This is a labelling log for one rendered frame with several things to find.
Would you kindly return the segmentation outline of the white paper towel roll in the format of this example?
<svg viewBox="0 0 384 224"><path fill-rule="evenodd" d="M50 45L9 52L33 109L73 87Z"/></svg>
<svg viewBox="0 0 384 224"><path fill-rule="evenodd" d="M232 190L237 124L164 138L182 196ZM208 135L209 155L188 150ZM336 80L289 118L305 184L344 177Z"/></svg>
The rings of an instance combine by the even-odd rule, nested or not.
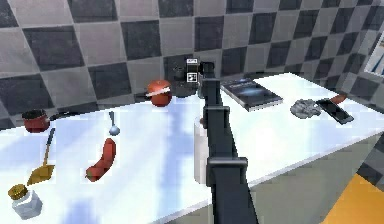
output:
<svg viewBox="0 0 384 224"><path fill-rule="evenodd" d="M194 123L194 179L206 184L206 165L209 156L207 131L196 118Z"/></svg>

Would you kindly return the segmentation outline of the red apple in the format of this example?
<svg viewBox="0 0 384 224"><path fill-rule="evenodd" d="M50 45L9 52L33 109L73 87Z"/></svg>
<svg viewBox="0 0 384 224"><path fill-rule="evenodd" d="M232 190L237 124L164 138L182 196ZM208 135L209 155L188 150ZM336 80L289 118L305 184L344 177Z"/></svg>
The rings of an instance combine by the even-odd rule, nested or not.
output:
<svg viewBox="0 0 384 224"><path fill-rule="evenodd" d="M147 93L162 89L164 87L170 87L170 90L171 90L171 84L167 80L151 81L147 86ZM163 94L159 94L159 95L147 97L147 98L150 99L151 103L154 106L165 107L171 102L172 93L170 91L167 93L163 93Z"/></svg>

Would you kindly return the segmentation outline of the white table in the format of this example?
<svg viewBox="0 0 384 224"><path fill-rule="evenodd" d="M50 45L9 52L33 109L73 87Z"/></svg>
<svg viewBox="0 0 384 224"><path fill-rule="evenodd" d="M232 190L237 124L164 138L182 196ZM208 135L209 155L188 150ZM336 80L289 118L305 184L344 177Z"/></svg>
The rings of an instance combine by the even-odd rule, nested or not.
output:
<svg viewBox="0 0 384 224"><path fill-rule="evenodd" d="M262 84L283 103L254 112L233 105L230 113L260 223L319 224L384 132L384 114L346 100L343 108L354 118L348 124L325 114L298 119L289 107L327 97L325 88L288 73ZM192 96L165 108L142 102L60 120L52 126L52 177L30 186L52 128L0 132L0 224L213 224L210 190L194 179L194 123L201 109ZM110 111L117 136L109 134ZM91 182L86 169L101 158L107 138L116 143L113 165ZM39 196L39 216L22 220L13 210L8 190L16 184Z"/></svg>

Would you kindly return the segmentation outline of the grey crumpled cloth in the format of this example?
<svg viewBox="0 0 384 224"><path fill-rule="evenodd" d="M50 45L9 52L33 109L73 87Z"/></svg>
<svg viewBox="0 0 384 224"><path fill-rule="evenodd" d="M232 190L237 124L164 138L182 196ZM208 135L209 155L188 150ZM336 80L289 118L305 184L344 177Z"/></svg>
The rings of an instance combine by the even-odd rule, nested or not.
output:
<svg viewBox="0 0 384 224"><path fill-rule="evenodd" d="M321 111L321 107L312 99L299 99L290 107L290 112L299 119L319 116Z"/></svg>

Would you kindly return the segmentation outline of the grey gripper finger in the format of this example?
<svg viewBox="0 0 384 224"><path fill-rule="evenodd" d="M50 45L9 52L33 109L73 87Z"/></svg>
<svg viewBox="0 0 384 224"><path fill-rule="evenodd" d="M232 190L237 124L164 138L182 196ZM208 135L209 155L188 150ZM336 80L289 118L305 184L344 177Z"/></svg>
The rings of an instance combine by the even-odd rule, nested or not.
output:
<svg viewBox="0 0 384 224"><path fill-rule="evenodd" d="M156 95L159 95L159 94L163 94L163 93L167 93L167 92L170 92L170 87L164 87L162 89L159 89L159 90L156 90L156 91L153 91L153 92L149 92L147 94L145 94L146 97L152 97L152 96L156 96Z"/></svg>

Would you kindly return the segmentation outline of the red sausage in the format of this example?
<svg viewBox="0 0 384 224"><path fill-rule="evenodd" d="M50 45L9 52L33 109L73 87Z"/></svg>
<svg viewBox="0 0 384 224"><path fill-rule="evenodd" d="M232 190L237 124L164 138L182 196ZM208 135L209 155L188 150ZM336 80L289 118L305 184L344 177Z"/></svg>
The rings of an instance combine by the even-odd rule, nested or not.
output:
<svg viewBox="0 0 384 224"><path fill-rule="evenodd" d="M86 178L91 182L98 181L113 165L116 156L116 143L113 139L107 138L104 142L101 158L92 166L86 169Z"/></svg>

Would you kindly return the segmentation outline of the white-framed window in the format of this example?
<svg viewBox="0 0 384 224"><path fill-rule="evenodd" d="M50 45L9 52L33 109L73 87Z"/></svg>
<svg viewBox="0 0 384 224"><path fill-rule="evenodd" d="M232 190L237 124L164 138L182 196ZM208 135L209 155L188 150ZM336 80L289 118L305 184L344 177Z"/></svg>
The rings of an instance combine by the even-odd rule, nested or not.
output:
<svg viewBox="0 0 384 224"><path fill-rule="evenodd" d="M367 62L365 71L384 77L384 40L381 40L375 47L370 59Z"/></svg>

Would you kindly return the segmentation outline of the glass jar with cork lid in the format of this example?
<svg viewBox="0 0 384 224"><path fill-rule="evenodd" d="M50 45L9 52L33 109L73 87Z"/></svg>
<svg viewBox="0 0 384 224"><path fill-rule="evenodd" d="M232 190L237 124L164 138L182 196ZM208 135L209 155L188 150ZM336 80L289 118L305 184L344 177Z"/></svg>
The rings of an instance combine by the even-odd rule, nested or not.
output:
<svg viewBox="0 0 384 224"><path fill-rule="evenodd" d="M31 219L41 214L43 202L34 190L28 190L24 184L16 184L8 190L13 200L12 208L22 220Z"/></svg>

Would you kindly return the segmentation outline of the silver spoon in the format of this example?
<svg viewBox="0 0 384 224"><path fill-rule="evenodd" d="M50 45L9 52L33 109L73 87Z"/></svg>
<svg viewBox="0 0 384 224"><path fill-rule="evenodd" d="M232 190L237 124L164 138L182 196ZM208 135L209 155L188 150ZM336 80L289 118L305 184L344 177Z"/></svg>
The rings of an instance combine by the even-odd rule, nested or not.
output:
<svg viewBox="0 0 384 224"><path fill-rule="evenodd" d="M120 133L120 129L115 125L115 115L113 111L109 112L109 117L111 119L111 128L109 134L111 136L117 136Z"/></svg>

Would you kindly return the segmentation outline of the dark blue book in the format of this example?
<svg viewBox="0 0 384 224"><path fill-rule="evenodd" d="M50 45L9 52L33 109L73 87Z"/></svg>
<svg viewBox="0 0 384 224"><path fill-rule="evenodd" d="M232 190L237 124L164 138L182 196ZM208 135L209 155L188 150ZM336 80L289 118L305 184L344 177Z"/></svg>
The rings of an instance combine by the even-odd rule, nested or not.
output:
<svg viewBox="0 0 384 224"><path fill-rule="evenodd" d="M282 97L250 78L222 82L221 90L248 112L275 106L283 102Z"/></svg>

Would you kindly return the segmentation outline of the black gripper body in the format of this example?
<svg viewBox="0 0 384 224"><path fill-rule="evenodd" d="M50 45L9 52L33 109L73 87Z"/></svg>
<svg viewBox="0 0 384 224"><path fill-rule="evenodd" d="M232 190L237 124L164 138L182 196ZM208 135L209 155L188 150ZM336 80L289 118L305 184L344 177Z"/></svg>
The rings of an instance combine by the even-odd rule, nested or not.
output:
<svg viewBox="0 0 384 224"><path fill-rule="evenodd" d="M196 94L198 90L197 82L187 81L187 72L185 68L175 66L171 76L171 91L178 98L186 98Z"/></svg>

